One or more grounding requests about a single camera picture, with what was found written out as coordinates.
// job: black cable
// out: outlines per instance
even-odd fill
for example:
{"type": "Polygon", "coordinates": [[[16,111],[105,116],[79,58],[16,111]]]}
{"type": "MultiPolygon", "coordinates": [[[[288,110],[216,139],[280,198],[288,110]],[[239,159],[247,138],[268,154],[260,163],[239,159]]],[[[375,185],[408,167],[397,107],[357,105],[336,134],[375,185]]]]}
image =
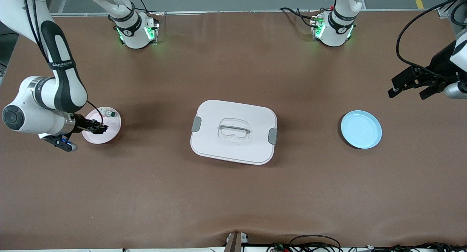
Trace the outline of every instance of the black cable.
{"type": "Polygon", "coordinates": [[[91,102],[89,102],[88,100],[86,101],[89,105],[91,105],[94,109],[96,109],[96,111],[99,113],[100,115],[100,127],[102,127],[104,125],[104,116],[102,116],[102,113],[100,113],[100,110],[94,105],[92,104],[91,102]]]}
{"type": "Polygon", "coordinates": [[[328,236],[324,236],[324,235],[302,235],[302,236],[294,237],[294,238],[292,238],[292,240],[290,240],[289,245],[292,245],[292,242],[294,240],[297,240],[299,238],[304,238],[304,237],[322,237],[322,238],[330,239],[330,240],[336,242],[337,245],[339,245],[339,248],[340,248],[340,242],[339,241],[337,241],[336,239],[334,239],[332,237],[328,237],[328,236]]]}
{"type": "Polygon", "coordinates": [[[460,2],[459,4],[457,4],[451,11],[451,22],[453,24],[456,24],[458,26],[467,26],[467,23],[462,23],[462,22],[459,22],[455,19],[454,15],[456,14],[456,11],[457,9],[459,9],[460,6],[462,6],[463,4],[465,4],[467,2],[467,0],[464,0],[462,2],[460,2]]]}
{"type": "Polygon", "coordinates": [[[312,19],[312,17],[309,17],[309,16],[304,16],[302,15],[302,13],[300,12],[300,9],[297,8],[297,12],[293,11],[292,9],[288,8],[288,7],[282,7],[280,10],[284,11],[284,10],[287,10],[287,11],[290,11],[292,14],[296,15],[296,16],[299,16],[302,21],[307,25],[307,26],[310,26],[312,28],[318,28],[317,26],[314,26],[312,24],[308,24],[306,21],[305,21],[305,18],[306,19],[312,19]]]}
{"type": "Polygon", "coordinates": [[[302,16],[302,13],[300,13],[300,9],[297,8],[297,12],[298,12],[298,15],[302,18],[302,21],[303,21],[307,26],[310,26],[310,27],[312,27],[312,28],[318,28],[318,26],[315,26],[315,25],[313,25],[313,24],[308,24],[308,23],[305,21],[305,19],[304,19],[303,16],[302,16]]]}
{"type": "MultiPolygon", "coordinates": [[[[28,16],[28,22],[29,22],[29,24],[30,24],[31,31],[32,31],[32,34],[33,34],[33,36],[34,36],[35,42],[36,42],[36,44],[39,45],[39,40],[37,39],[37,35],[36,35],[36,32],[35,32],[34,26],[33,26],[33,24],[32,24],[32,19],[31,19],[31,14],[30,14],[30,11],[29,11],[28,0],[24,0],[24,8],[25,8],[25,11],[26,11],[26,15],[28,16]]],[[[44,57],[46,57],[46,56],[45,56],[45,53],[43,52],[43,50],[41,49],[40,51],[42,52],[42,55],[43,55],[44,57]]]]}
{"type": "Polygon", "coordinates": [[[45,49],[44,45],[42,44],[42,38],[40,37],[40,29],[39,29],[39,21],[37,20],[37,6],[35,0],[32,0],[32,9],[34,13],[34,20],[35,20],[35,28],[37,30],[37,39],[39,40],[38,46],[40,48],[40,51],[42,52],[42,55],[44,56],[45,60],[49,62],[49,59],[45,55],[45,49]]]}
{"type": "Polygon", "coordinates": [[[429,69],[427,69],[427,68],[425,68],[425,67],[422,67],[422,66],[420,66],[420,65],[418,65],[418,64],[415,64],[415,63],[413,63],[413,62],[410,62],[410,61],[408,61],[407,59],[404,59],[404,58],[401,56],[400,52],[399,52],[399,46],[400,46],[401,38],[402,38],[402,36],[404,35],[404,32],[409,28],[409,26],[410,26],[411,24],[413,24],[415,21],[417,21],[417,19],[419,19],[420,17],[424,16],[425,14],[427,14],[427,13],[429,13],[429,12],[431,12],[431,11],[437,9],[437,8],[440,7],[440,6],[443,6],[443,5],[448,4],[448,3],[450,3],[450,2],[453,2],[453,1],[457,1],[457,0],[447,0],[447,1],[445,1],[445,2],[442,2],[442,3],[440,3],[440,4],[437,4],[437,5],[435,5],[434,7],[431,7],[431,8],[429,8],[429,9],[423,11],[422,13],[420,13],[419,15],[417,15],[414,19],[412,19],[412,20],[402,29],[402,31],[400,32],[399,36],[397,37],[397,42],[396,42],[396,44],[395,44],[395,53],[396,53],[397,57],[398,57],[402,62],[404,62],[404,63],[406,63],[406,64],[408,64],[408,65],[417,67],[417,68],[419,68],[419,69],[422,69],[423,71],[428,72],[428,73],[430,73],[430,74],[433,74],[434,76],[437,76],[437,77],[440,77],[440,78],[442,78],[442,79],[445,79],[445,77],[442,76],[442,75],[440,75],[440,74],[437,74],[437,73],[435,73],[435,72],[433,72],[433,71],[431,71],[431,70],[429,70],[429,69]]]}
{"type": "Polygon", "coordinates": [[[143,4],[144,10],[147,11],[147,12],[149,12],[149,11],[147,10],[147,7],[146,7],[146,5],[144,4],[143,0],[140,0],[140,2],[141,2],[141,4],[143,4]]]}
{"type": "Polygon", "coordinates": [[[6,35],[17,35],[17,36],[19,36],[20,34],[18,34],[18,33],[6,33],[6,34],[0,34],[0,36],[6,36],[6,35]]]}
{"type": "Polygon", "coordinates": [[[271,248],[273,248],[274,245],[275,245],[275,244],[272,244],[272,245],[270,245],[269,247],[267,247],[266,252],[269,252],[269,250],[270,250],[271,248]]]}
{"type": "Polygon", "coordinates": [[[467,250],[467,245],[463,247],[451,246],[445,243],[424,243],[413,247],[395,245],[394,247],[374,247],[371,252],[412,252],[412,250],[419,251],[418,249],[434,249],[437,252],[460,252],[467,250]]]}
{"type": "Polygon", "coordinates": [[[446,9],[444,9],[444,12],[446,12],[455,3],[456,2],[452,2],[446,9]]]}
{"type": "MultiPolygon", "coordinates": [[[[287,11],[291,12],[292,14],[294,14],[294,15],[296,15],[296,16],[300,16],[298,13],[296,13],[295,11],[293,11],[292,9],[290,9],[290,8],[288,8],[288,7],[282,7],[282,8],[279,9],[279,10],[282,10],[282,11],[287,10],[287,11]]],[[[306,18],[306,19],[312,19],[312,17],[309,17],[309,16],[304,16],[304,15],[302,15],[302,17],[304,17],[304,18],[306,18]]]]}
{"type": "MultiPolygon", "coordinates": [[[[337,0],[334,0],[334,5],[332,6],[332,8],[334,8],[336,6],[336,3],[337,3],[337,0]]],[[[320,11],[332,11],[332,9],[331,8],[321,7],[320,11]]]]}

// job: table surface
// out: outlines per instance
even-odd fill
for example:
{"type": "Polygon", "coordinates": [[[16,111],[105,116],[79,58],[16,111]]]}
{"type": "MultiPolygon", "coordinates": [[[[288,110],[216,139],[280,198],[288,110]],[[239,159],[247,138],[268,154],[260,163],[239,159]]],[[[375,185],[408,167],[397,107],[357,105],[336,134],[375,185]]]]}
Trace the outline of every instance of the table surface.
{"type": "MultiPolygon", "coordinates": [[[[281,13],[165,17],[159,44],[141,50],[120,45],[105,17],[57,18],[89,100],[119,110],[124,130],[106,145],[75,134],[79,149],[66,153],[0,125],[0,249],[208,247],[234,230],[252,243],[325,234],[349,247],[463,245],[466,102],[422,101],[420,90],[387,96],[406,68],[395,41],[416,14],[363,12],[336,48],[281,13]],[[196,155],[190,129],[208,99],[272,109],[273,159],[252,166],[196,155]],[[340,137],[340,119],[357,109],[382,124],[372,149],[340,137]]],[[[401,52],[427,64],[453,39],[433,12],[401,52]]],[[[33,75],[51,72],[21,37],[0,104],[33,75]]]]}

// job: pink plate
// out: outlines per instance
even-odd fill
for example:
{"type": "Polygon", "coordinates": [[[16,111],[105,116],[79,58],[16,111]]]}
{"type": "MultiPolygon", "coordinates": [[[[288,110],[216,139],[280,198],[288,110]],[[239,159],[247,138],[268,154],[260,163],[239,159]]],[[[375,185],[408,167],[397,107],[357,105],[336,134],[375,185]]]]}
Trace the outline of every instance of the pink plate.
{"type": "MultiPolygon", "coordinates": [[[[107,131],[103,134],[92,134],[89,131],[82,132],[83,137],[92,144],[105,144],[106,142],[110,142],[117,136],[121,128],[120,114],[111,107],[100,107],[99,110],[101,111],[103,108],[115,112],[115,117],[104,116],[104,124],[109,126],[109,128],[107,128],[107,131]]],[[[93,110],[87,114],[86,119],[95,119],[100,122],[100,115],[96,110],[93,110]]]]}

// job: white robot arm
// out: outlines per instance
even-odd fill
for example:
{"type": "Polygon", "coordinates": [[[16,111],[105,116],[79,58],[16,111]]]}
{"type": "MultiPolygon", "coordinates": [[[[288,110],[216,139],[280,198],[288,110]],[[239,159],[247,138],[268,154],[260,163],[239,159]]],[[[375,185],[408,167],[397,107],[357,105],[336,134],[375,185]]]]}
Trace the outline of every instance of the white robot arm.
{"type": "Polygon", "coordinates": [[[425,87],[420,92],[422,99],[444,92],[451,99],[467,99],[467,33],[438,52],[426,67],[431,72],[410,66],[392,78],[390,98],[402,91],[425,87]]]}
{"type": "Polygon", "coordinates": [[[344,44],[361,9],[359,0],[336,0],[334,9],[322,12],[312,23],[317,27],[313,29],[314,37],[331,47],[344,44]]]}
{"type": "Polygon", "coordinates": [[[121,41],[131,49],[141,49],[157,42],[159,21],[135,10],[130,0],[92,0],[109,13],[117,25],[121,41]]]}
{"type": "Polygon", "coordinates": [[[53,21],[45,0],[0,0],[0,21],[38,44],[54,77],[28,77],[2,119],[7,127],[72,152],[68,139],[82,130],[103,133],[106,126],[75,114],[87,102],[65,35],[53,21]]]}

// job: blue plate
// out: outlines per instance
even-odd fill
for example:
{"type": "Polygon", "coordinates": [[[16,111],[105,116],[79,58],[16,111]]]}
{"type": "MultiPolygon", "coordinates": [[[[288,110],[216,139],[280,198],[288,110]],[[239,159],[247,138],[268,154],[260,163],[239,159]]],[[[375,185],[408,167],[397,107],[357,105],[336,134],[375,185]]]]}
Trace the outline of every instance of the blue plate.
{"type": "Polygon", "coordinates": [[[375,147],[381,140],[382,129],[378,119],[366,111],[351,111],[340,123],[345,140],[360,149],[375,147]]]}

